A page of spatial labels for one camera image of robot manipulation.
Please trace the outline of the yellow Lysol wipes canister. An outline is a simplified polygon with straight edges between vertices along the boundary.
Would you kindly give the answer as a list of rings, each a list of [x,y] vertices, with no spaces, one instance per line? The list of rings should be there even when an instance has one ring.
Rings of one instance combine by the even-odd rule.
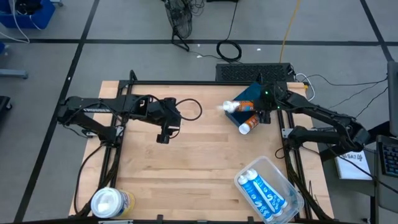
[[[135,206],[132,193],[111,187],[97,191],[90,202],[90,208],[98,218],[125,217]]]

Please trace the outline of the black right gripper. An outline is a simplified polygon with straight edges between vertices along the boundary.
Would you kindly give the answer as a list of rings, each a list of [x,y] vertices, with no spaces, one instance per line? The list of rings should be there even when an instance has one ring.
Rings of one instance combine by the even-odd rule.
[[[277,88],[274,84],[266,84],[261,88],[261,96],[259,99],[259,108],[262,110],[259,113],[260,123],[270,124],[271,123],[271,112],[280,110],[280,104],[277,99]]]

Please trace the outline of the grey monitor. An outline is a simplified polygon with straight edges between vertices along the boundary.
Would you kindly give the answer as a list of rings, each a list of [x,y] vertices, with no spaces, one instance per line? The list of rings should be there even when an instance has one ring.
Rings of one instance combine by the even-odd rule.
[[[387,82],[390,132],[398,136],[398,62],[388,61]]]

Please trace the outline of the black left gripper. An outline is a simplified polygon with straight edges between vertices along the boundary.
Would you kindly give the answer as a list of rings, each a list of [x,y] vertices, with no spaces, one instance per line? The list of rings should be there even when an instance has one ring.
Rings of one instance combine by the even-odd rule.
[[[164,119],[162,122],[162,132],[157,135],[156,141],[161,144],[168,144],[170,138],[176,138],[180,133],[182,116],[177,109],[177,100],[175,98],[164,98],[161,105],[164,109]]]

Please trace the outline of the white paper notebook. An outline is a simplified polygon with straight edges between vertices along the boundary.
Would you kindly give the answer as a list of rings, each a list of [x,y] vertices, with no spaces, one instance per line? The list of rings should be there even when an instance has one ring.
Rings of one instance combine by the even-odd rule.
[[[335,158],[339,179],[372,180],[368,162],[363,151],[348,152]]]

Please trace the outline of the black chair base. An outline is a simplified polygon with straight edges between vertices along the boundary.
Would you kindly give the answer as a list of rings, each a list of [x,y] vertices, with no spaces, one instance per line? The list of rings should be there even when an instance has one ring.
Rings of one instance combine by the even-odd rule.
[[[0,96],[0,112],[12,109],[11,98],[8,96]]]

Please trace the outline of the blue white silicone tube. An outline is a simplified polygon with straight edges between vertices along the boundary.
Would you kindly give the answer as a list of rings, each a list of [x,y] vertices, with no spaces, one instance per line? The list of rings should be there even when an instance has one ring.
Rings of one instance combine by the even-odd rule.
[[[275,214],[280,213],[288,205],[287,201],[256,170],[247,170],[246,177],[253,183]]]
[[[261,217],[265,219],[265,221],[270,222],[274,219],[274,217],[278,217],[282,214],[282,211],[276,214],[272,211],[268,203],[264,200],[253,183],[248,180],[246,176],[240,175],[238,177],[238,183],[248,194],[250,201],[254,204],[255,209],[261,214]]]

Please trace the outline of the grey side desk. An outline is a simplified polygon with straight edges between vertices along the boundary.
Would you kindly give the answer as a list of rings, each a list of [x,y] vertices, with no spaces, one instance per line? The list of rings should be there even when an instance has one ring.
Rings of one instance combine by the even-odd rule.
[[[376,178],[376,201],[381,208],[398,213],[398,178],[384,175],[381,170],[380,155],[377,150],[379,142],[398,145],[398,139],[387,136],[374,136],[370,140],[376,144],[374,154],[374,176]]]

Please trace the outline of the blue floor crate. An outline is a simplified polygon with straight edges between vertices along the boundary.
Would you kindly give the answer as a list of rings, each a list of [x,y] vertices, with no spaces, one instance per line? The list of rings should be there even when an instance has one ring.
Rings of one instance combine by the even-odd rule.
[[[45,29],[54,12],[50,0],[0,0],[0,23],[10,29]]]

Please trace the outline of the grey floor bar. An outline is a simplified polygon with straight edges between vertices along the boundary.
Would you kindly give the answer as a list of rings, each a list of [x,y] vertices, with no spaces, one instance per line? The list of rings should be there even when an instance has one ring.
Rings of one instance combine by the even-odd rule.
[[[0,77],[28,79],[29,75],[25,70],[12,70],[12,69],[0,68]]]

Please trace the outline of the orange white sealant tube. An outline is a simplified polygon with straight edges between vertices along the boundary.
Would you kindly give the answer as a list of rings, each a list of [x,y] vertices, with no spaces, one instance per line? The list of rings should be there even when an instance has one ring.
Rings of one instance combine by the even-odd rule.
[[[248,134],[252,129],[254,129],[259,124],[259,115],[254,114],[249,119],[247,119],[244,123],[239,126],[239,132],[241,134]]]
[[[253,101],[224,101],[222,105],[218,105],[216,108],[227,113],[258,112]]]

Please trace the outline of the clear plastic bin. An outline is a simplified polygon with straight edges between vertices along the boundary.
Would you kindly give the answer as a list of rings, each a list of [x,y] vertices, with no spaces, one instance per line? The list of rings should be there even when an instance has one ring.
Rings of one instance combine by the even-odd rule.
[[[270,222],[265,221],[261,214],[255,209],[254,204],[250,201],[248,194],[238,183],[240,175],[246,176],[249,169],[254,169],[257,173],[268,182],[288,203],[282,210],[282,214]],[[252,207],[258,218],[264,224],[288,224],[294,220],[294,217],[299,214],[303,208],[304,201],[298,190],[285,178],[283,173],[268,159],[266,156],[260,156],[253,160],[249,165],[239,171],[234,177],[234,183],[248,204]]]

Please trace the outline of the blue plastic bin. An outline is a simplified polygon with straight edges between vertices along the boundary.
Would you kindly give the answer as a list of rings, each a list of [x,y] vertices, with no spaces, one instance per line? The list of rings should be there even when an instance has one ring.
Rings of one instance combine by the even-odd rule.
[[[237,97],[233,98],[233,101],[253,101],[261,96],[261,86],[258,83],[254,83],[248,86],[244,91],[242,91]],[[236,126],[240,126],[251,116],[259,114],[256,111],[242,111],[229,113],[226,112],[225,115],[232,121]]]

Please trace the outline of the black floor fan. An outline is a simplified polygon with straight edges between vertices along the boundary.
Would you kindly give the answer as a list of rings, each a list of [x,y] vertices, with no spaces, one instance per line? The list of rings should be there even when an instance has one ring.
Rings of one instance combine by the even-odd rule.
[[[185,39],[192,33],[192,12],[187,0],[162,0],[172,28],[171,43],[189,52]]]

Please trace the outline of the black keyboard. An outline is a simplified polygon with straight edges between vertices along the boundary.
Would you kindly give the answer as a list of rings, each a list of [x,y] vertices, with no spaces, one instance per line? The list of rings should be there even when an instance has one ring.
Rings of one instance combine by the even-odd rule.
[[[296,73],[290,63],[219,63],[217,82],[255,82],[261,75],[264,82],[294,82]]]
[[[398,145],[379,142],[381,170],[384,175],[398,178]]]

